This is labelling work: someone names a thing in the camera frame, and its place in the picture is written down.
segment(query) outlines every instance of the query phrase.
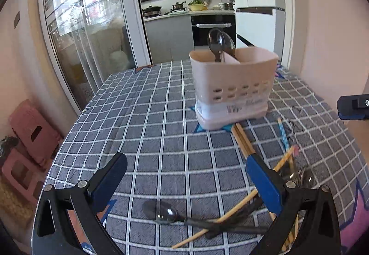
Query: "pink star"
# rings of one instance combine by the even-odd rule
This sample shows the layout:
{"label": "pink star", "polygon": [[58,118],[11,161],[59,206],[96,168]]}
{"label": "pink star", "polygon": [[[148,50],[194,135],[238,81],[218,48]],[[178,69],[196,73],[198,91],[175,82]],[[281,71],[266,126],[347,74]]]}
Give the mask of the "pink star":
{"label": "pink star", "polygon": [[357,181],[354,209],[351,218],[340,226],[341,245],[349,250],[369,227],[369,208],[365,206],[364,195]]}

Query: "black oven door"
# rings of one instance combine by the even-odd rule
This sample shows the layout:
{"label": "black oven door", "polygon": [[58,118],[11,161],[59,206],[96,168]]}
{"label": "black oven door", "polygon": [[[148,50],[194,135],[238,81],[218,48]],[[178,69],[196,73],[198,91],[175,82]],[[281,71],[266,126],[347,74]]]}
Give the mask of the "black oven door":
{"label": "black oven door", "polygon": [[234,15],[191,16],[195,47],[207,46],[207,35],[212,28],[220,28],[236,42],[236,20]]}

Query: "bowl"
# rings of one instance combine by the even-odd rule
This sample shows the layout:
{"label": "bowl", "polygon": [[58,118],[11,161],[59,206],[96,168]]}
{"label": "bowl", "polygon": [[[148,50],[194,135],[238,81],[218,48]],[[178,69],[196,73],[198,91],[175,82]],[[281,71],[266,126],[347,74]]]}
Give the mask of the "bowl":
{"label": "bowl", "polygon": [[191,4],[188,7],[190,11],[199,11],[204,9],[204,4]]}

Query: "checkered tablecloth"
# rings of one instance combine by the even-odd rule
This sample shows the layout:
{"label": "checkered tablecloth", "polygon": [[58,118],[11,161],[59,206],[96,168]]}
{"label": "checkered tablecloth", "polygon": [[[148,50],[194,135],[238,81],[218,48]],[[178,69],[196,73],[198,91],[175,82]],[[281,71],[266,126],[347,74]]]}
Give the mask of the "checkered tablecloth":
{"label": "checkered tablecloth", "polygon": [[[272,168],[283,154],[277,123],[282,117],[290,143],[300,147],[296,164],[312,166],[315,187],[329,185],[342,224],[352,215],[357,183],[368,203],[368,167],[327,103],[283,68],[279,73],[284,78],[275,80],[266,117],[241,124]],[[123,152],[128,170],[104,225],[125,254],[247,255],[259,235],[202,237],[174,251],[173,244],[199,229],[180,223],[157,225],[141,210],[145,200],[158,199],[172,203],[182,215],[217,218],[254,188],[232,134],[194,133],[194,104],[189,61],[111,75],[66,137],[46,184],[63,188],[88,180],[116,152]],[[244,224],[270,225],[267,209],[254,212]]]}

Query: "pink wall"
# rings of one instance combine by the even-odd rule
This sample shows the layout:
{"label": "pink wall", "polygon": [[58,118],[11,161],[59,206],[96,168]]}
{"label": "pink wall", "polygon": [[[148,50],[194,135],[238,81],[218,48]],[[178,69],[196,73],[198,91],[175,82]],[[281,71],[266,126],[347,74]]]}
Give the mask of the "pink wall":
{"label": "pink wall", "polygon": [[[14,18],[20,21],[14,29]],[[55,75],[41,31],[38,0],[7,0],[0,12],[0,139],[8,116],[24,99],[66,135],[77,119]]]}
{"label": "pink wall", "polygon": [[336,110],[342,95],[361,94],[369,74],[367,0],[308,0],[300,76]]}

